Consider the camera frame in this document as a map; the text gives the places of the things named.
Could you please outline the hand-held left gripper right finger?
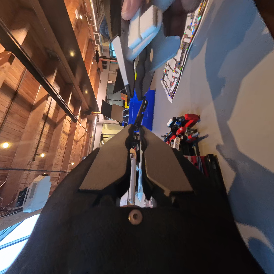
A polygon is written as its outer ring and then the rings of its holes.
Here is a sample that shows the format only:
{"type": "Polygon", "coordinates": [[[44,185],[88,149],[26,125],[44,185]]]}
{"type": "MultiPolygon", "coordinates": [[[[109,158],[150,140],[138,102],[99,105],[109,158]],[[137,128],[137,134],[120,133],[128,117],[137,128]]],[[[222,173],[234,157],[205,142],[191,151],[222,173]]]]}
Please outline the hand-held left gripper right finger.
{"type": "Polygon", "coordinates": [[[166,197],[191,193],[190,185],[172,148],[145,126],[140,127],[142,187],[149,200],[159,191],[166,197]]]}

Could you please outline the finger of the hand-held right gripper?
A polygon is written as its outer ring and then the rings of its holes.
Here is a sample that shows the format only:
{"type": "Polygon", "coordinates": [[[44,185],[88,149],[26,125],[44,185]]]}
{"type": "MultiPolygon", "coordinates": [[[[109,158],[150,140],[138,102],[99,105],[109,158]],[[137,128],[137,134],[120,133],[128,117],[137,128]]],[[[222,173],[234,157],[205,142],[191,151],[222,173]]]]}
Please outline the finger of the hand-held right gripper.
{"type": "Polygon", "coordinates": [[[139,101],[145,97],[156,69],[173,58],[180,47],[180,36],[166,36],[163,13],[171,4],[146,4],[130,20],[128,60],[134,61],[134,88],[139,101]]]}
{"type": "Polygon", "coordinates": [[[114,46],[115,54],[116,54],[116,59],[119,65],[119,70],[121,74],[121,78],[123,81],[123,85],[125,87],[125,91],[128,95],[128,98],[132,98],[132,88],[129,83],[129,76],[130,76],[130,65],[128,65],[128,61],[125,60],[122,52],[122,45],[121,45],[121,40],[119,36],[116,36],[112,44],[114,46]]]}

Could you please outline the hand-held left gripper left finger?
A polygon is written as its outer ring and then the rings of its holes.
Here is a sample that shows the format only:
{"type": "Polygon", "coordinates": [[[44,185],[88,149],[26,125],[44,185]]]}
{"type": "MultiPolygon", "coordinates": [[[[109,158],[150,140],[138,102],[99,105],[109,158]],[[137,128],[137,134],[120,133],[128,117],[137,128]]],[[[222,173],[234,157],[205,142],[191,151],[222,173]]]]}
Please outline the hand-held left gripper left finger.
{"type": "Polygon", "coordinates": [[[79,191],[121,198],[130,185],[131,146],[132,125],[129,124],[100,147],[79,191]]]}

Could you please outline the red white toy race car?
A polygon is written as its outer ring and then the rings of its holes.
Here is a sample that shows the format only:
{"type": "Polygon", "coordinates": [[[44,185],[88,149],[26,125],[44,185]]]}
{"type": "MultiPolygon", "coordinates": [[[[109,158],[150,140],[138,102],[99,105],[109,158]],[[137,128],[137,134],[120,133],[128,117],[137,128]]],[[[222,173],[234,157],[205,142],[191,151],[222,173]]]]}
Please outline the red white toy race car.
{"type": "Polygon", "coordinates": [[[163,141],[171,148],[180,152],[189,162],[211,180],[213,186],[225,191],[224,181],[217,156],[201,155],[198,142],[200,132],[194,126],[200,121],[197,114],[174,116],[167,123],[169,131],[161,135],[163,141]]]}

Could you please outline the black star-printed brick piece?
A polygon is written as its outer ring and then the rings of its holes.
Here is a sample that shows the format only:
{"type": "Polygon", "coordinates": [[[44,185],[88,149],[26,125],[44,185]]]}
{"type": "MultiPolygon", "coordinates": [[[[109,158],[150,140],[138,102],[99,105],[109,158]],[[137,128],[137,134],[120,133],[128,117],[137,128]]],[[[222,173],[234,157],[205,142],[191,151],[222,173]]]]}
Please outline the black star-printed brick piece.
{"type": "Polygon", "coordinates": [[[142,103],[140,105],[140,108],[136,114],[136,118],[133,121],[133,118],[135,117],[133,115],[134,110],[137,109],[138,105],[139,104],[136,101],[133,101],[130,103],[130,111],[132,112],[132,122],[133,122],[132,125],[130,125],[130,129],[129,129],[130,149],[134,149],[134,147],[135,147],[135,132],[137,132],[139,130],[140,126],[142,125],[144,112],[146,111],[146,108],[148,105],[146,96],[144,96],[142,103]]]}

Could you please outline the person's right hand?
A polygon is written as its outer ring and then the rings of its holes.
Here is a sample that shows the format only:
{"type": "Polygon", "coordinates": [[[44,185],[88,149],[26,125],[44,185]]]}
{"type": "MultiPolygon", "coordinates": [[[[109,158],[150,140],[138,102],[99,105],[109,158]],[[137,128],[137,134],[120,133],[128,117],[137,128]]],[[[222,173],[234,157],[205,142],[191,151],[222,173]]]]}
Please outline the person's right hand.
{"type": "Polygon", "coordinates": [[[132,19],[144,2],[145,0],[124,0],[121,9],[122,19],[126,21],[132,19]]]}

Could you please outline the holographic sticker sheet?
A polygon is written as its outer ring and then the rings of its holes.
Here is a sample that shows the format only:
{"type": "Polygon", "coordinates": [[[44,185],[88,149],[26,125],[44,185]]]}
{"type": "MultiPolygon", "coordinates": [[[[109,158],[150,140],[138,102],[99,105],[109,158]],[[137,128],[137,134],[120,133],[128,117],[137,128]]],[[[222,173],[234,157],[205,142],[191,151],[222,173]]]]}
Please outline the holographic sticker sheet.
{"type": "Polygon", "coordinates": [[[161,84],[170,103],[174,100],[190,49],[204,20],[208,3],[209,0],[201,1],[194,12],[187,14],[185,29],[177,54],[165,64],[161,84]]]}

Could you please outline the blue plastic bin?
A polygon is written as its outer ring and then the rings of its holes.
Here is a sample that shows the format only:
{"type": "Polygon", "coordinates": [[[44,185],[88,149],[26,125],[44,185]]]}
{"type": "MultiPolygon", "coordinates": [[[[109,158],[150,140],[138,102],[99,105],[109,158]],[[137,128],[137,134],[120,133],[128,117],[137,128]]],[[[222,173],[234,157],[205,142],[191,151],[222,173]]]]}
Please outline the blue plastic bin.
{"type": "MultiPolygon", "coordinates": [[[[152,131],[153,127],[153,115],[154,115],[154,105],[155,105],[155,90],[151,90],[150,88],[145,94],[146,100],[148,101],[148,105],[144,112],[144,116],[142,119],[142,125],[147,129],[152,131]]],[[[128,116],[128,124],[133,124],[141,107],[142,101],[138,101],[136,93],[134,93],[134,97],[130,99],[129,104],[129,116],[128,116]]]]}

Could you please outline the white box-shaped device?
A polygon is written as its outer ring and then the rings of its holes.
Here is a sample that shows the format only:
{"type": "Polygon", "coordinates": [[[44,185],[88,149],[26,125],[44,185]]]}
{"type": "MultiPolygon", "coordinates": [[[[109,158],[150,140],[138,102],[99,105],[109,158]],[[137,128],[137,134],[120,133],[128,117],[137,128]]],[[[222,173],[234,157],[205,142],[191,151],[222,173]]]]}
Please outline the white box-shaped device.
{"type": "Polygon", "coordinates": [[[32,213],[40,210],[47,202],[51,188],[49,174],[37,176],[29,185],[23,201],[23,212],[32,213]]]}

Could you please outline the black ceiling track rail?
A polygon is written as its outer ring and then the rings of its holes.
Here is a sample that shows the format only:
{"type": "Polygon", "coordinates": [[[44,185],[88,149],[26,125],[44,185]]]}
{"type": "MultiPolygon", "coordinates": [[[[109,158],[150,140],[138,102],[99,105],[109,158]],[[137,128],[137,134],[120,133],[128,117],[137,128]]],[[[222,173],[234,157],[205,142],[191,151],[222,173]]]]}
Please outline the black ceiling track rail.
{"type": "Polygon", "coordinates": [[[39,84],[46,90],[46,92],[56,101],[60,108],[71,118],[73,122],[77,122],[77,116],[70,110],[63,98],[57,93],[56,89],[46,79],[41,70],[31,60],[26,51],[14,38],[12,33],[6,27],[2,19],[0,19],[0,38],[3,47],[11,52],[19,59],[19,61],[26,67],[32,76],[39,82],[39,84]]]}

